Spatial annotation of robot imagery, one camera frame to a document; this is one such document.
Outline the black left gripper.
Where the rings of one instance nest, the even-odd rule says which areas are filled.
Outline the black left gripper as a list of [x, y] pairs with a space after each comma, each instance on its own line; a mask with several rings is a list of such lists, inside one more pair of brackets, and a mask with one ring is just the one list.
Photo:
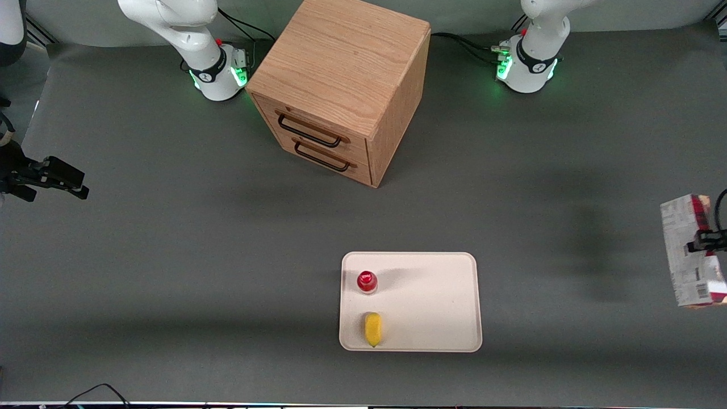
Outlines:
[[699, 252], [725, 252], [726, 251], [726, 230], [718, 231], [698, 230], [693, 241], [687, 243], [689, 253]]

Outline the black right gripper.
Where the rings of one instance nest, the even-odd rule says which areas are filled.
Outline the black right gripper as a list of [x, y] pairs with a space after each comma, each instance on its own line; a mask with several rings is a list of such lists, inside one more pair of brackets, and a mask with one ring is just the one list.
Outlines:
[[47, 156], [44, 161], [32, 160], [15, 140], [8, 140], [1, 146], [1, 192], [25, 202], [33, 202], [37, 191], [32, 186], [68, 192], [85, 200], [89, 188], [83, 185], [85, 174], [56, 156]]

